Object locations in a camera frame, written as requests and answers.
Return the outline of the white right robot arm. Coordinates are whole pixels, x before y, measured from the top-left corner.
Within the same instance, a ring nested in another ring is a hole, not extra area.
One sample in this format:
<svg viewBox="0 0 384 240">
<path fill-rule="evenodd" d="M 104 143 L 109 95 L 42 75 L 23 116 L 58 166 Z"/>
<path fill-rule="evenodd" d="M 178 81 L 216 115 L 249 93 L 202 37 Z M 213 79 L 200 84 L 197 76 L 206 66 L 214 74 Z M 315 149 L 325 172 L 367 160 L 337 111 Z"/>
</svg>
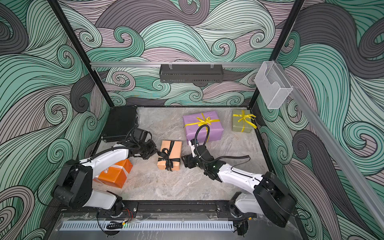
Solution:
<svg viewBox="0 0 384 240">
<path fill-rule="evenodd" d="M 273 224 L 284 228 L 297 204 L 296 197 L 275 174 L 254 174 L 238 169 L 225 162 L 225 159 L 249 161 L 250 156 L 221 156 L 214 158 L 205 144 L 191 140 L 188 143 L 191 154 L 183 156 L 185 167 L 198 167 L 211 180 L 231 184 L 242 190 L 235 197 L 235 213 L 262 213 Z"/>
</svg>

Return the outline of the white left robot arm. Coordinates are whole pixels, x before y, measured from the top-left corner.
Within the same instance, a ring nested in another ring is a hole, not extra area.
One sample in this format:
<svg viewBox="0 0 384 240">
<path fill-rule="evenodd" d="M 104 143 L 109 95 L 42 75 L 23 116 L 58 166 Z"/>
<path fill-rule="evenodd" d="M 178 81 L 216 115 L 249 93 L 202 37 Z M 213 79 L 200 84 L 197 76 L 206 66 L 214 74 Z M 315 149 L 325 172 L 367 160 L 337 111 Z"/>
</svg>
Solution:
<svg viewBox="0 0 384 240">
<path fill-rule="evenodd" d="M 117 218 L 125 208 L 122 197 L 93 189 L 92 181 L 104 170 L 130 157 L 149 159 L 157 151 L 152 133 L 132 129 L 113 147 L 80 160 L 67 161 L 57 177 L 51 196 L 72 209 L 98 208 Z"/>
</svg>

